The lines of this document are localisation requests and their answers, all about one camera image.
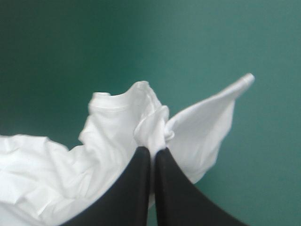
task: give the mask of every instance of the white t-shirt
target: white t-shirt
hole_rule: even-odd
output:
[[[94,93],[83,145],[70,151],[47,137],[0,136],[0,226],[56,226],[76,216],[110,188],[138,146],[150,150],[152,166],[156,152],[169,147],[198,182],[216,161],[236,98],[253,80],[247,74],[170,120],[146,81],[121,95]]]

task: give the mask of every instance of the teal backdrop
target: teal backdrop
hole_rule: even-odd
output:
[[[93,92],[147,80],[172,116],[251,72],[196,186],[252,226],[299,226],[300,59],[298,0],[0,0],[0,134],[72,148]]]

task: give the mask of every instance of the teal wall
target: teal wall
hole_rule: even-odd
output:
[[[197,187],[248,224],[299,226],[300,59],[301,1],[0,0],[0,134],[72,148],[95,91],[147,80],[174,115],[252,72]]]

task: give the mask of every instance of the black curved edge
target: black curved edge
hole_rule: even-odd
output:
[[[156,155],[155,199],[158,226],[246,226],[206,198],[168,148]]]
[[[62,226],[145,226],[149,182],[150,152],[146,147],[138,147],[111,188]]]

